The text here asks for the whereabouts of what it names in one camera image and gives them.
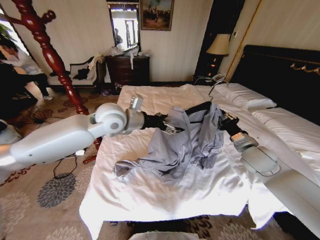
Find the picture frame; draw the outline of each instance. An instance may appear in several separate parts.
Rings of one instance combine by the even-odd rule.
[[[140,0],[141,30],[171,31],[174,0]]]

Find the table lamp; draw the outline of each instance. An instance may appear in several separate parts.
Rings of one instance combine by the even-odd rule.
[[[213,55],[212,62],[209,62],[208,64],[209,68],[207,75],[209,77],[217,74],[222,59],[224,58],[224,56],[227,56],[229,54],[229,39],[230,34],[217,34],[213,43],[206,51],[207,54]]]

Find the wooden dresser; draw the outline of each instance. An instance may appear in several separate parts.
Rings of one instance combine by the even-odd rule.
[[[113,94],[119,94],[124,85],[147,86],[150,84],[150,57],[135,56],[133,69],[129,56],[106,56]]]

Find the white bed sheet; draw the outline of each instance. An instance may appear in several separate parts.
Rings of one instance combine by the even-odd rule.
[[[140,94],[144,98],[142,111],[150,115],[157,112],[166,114],[173,106],[190,108],[205,98],[208,100],[205,94],[209,90],[206,86],[188,84],[181,87],[124,86],[118,104],[125,109],[131,96]],[[288,165],[315,180],[308,167],[299,159],[293,159],[295,153],[248,111],[232,105],[218,92],[213,95],[214,102],[222,109],[240,117],[241,128],[263,146],[276,147],[278,151],[275,152],[281,160],[287,164],[293,162]],[[274,212],[287,211],[258,178],[238,162],[240,154],[227,133],[214,168],[201,170],[189,166],[183,179],[175,185],[167,185],[151,172],[138,168],[124,180],[117,179],[112,173],[115,162],[146,156],[153,132],[154,129],[135,130],[130,135],[103,138],[79,209],[92,239],[98,238],[103,221],[164,221],[204,214],[237,216],[248,203],[256,227],[260,228]]]

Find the patterned carpet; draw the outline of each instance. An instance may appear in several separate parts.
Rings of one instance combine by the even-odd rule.
[[[9,120],[28,135],[37,128],[76,114],[74,106],[64,93],[54,93],[52,101],[41,99],[33,84],[28,86],[38,103]],[[99,105],[116,103],[118,96],[101,96],[89,89],[80,89],[85,106],[93,113]],[[35,123],[42,119],[43,124]],[[86,226],[80,219],[79,206],[86,192],[94,162],[84,165],[82,161],[96,154],[94,146],[85,155],[70,157],[61,162],[34,165],[17,171],[0,186],[0,223],[6,240],[89,240]],[[291,240],[274,219],[259,230],[252,230],[254,223],[245,208],[240,216],[198,216],[165,222],[105,222],[100,240],[127,240],[134,233],[146,231],[175,231],[197,233],[208,240]]]

